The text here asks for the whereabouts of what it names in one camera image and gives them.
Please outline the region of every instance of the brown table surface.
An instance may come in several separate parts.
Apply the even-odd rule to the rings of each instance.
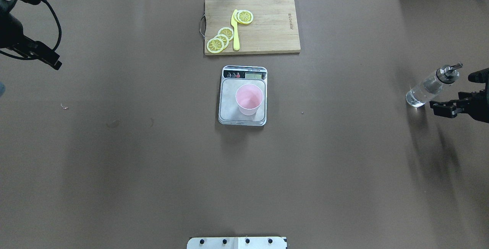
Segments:
[[[204,0],[49,1],[61,69],[0,58],[3,249],[489,247],[489,125],[404,99],[458,61],[437,99],[482,89],[489,0],[295,0],[300,54],[220,57]],[[12,14],[54,44],[46,7]],[[264,127],[217,121],[225,65],[269,70]]]

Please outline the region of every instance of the pink cup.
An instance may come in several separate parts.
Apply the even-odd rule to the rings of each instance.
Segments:
[[[236,91],[236,102],[243,115],[254,115],[263,102],[263,92],[256,85],[242,85]]]

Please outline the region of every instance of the digital kitchen scale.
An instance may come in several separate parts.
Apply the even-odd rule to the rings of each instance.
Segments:
[[[262,66],[225,66],[220,76],[219,122],[225,125],[263,126],[267,122],[267,69]],[[263,92],[254,115],[243,115],[236,103],[236,91],[253,84]]]

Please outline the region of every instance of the clear glass bottle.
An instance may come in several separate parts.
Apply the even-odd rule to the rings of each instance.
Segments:
[[[407,103],[417,108],[435,98],[444,87],[450,86],[460,77],[460,73],[457,69],[462,66],[462,63],[459,62],[457,65],[446,65],[435,70],[428,75],[428,78],[424,79],[421,83],[417,84],[413,89],[407,92]]]

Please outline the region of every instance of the yellow plastic knife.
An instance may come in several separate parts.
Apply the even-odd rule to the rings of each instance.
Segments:
[[[234,38],[233,38],[233,49],[234,50],[240,50],[240,38],[238,37],[238,22],[234,18],[236,13],[238,12],[237,9],[233,11],[233,14],[231,15],[231,26],[234,28]]]

